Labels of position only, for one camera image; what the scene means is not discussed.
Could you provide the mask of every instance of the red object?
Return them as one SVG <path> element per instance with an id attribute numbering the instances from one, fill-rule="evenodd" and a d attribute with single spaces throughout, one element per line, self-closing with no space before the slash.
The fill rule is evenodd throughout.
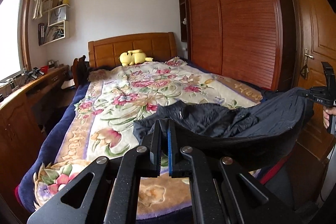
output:
<path id="1" fill-rule="evenodd" d="M 48 66 L 41 67 L 41 72 L 47 73 L 48 72 Z"/>
<path id="2" fill-rule="evenodd" d="M 278 161 L 276 165 L 274 165 L 260 180 L 259 182 L 262 185 L 265 185 L 266 182 L 268 182 L 271 178 L 273 178 L 283 167 L 283 165 L 287 162 L 287 160 L 290 158 L 292 153 L 289 153 L 286 157 L 282 158 L 281 160 Z"/>
<path id="3" fill-rule="evenodd" d="M 22 202 L 20 200 L 20 197 L 19 197 L 19 186 L 16 186 L 15 190 L 14 190 L 14 194 L 15 194 L 15 197 L 16 197 L 16 200 L 20 203 L 20 205 L 23 207 L 22 205 Z"/>

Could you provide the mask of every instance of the pikachu plush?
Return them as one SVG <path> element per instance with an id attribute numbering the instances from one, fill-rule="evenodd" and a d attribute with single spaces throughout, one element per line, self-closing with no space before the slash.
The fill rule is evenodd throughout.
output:
<path id="1" fill-rule="evenodd" d="M 153 58 L 147 57 L 142 50 L 132 50 L 128 52 L 123 52 L 120 55 L 119 60 L 121 64 L 125 67 L 134 64 L 141 64 L 144 63 L 145 61 L 151 62 L 153 61 Z"/>

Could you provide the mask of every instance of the window frame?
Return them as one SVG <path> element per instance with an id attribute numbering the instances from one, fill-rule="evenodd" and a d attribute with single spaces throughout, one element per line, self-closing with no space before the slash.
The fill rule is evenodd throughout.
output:
<path id="1" fill-rule="evenodd" d="M 20 32 L 19 42 L 20 48 L 19 54 L 21 54 L 22 68 L 26 68 L 28 71 L 32 70 L 30 56 L 29 56 L 29 43 L 28 43 L 28 21 L 29 21 L 29 7 L 31 0 L 22 0 L 22 10 L 20 16 Z"/>
<path id="2" fill-rule="evenodd" d="M 31 0 L 20 0 L 19 12 L 18 12 L 18 25 L 17 25 L 17 48 L 19 53 L 19 61 L 21 70 L 6 76 L 6 78 L 0 80 L 6 81 L 24 71 L 26 68 L 28 71 L 32 70 L 29 56 L 29 43 L 28 43 L 28 21 L 29 21 L 29 8 Z"/>

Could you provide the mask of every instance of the blue blanket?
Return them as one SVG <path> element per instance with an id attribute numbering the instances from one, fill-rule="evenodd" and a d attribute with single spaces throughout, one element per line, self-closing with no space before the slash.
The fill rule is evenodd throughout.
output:
<path id="1" fill-rule="evenodd" d="M 65 111 L 62 119 L 57 125 L 55 125 L 46 140 L 43 142 L 37 160 L 20 182 L 18 194 L 23 206 L 29 212 L 35 211 L 33 175 L 35 172 L 39 171 L 42 163 L 44 163 L 45 165 L 48 165 L 49 163 L 54 163 L 58 150 L 63 142 L 65 133 L 67 132 L 71 122 L 75 118 L 76 113 L 74 104 L 78 103 L 81 99 L 85 97 L 88 87 L 89 83 L 78 88 L 72 103 Z"/>

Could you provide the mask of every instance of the sliding wardrobe door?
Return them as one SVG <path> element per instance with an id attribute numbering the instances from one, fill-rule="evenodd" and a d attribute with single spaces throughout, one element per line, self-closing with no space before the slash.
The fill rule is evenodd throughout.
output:
<path id="1" fill-rule="evenodd" d="M 189 0 L 191 60 L 212 73 L 221 74 L 222 39 L 219 0 Z"/>
<path id="2" fill-rule="evenodd" d="M 220 0 L 222 75 L 269 89 L 277 86 L 273 83 L 279 47 L 276 1 Z"/>

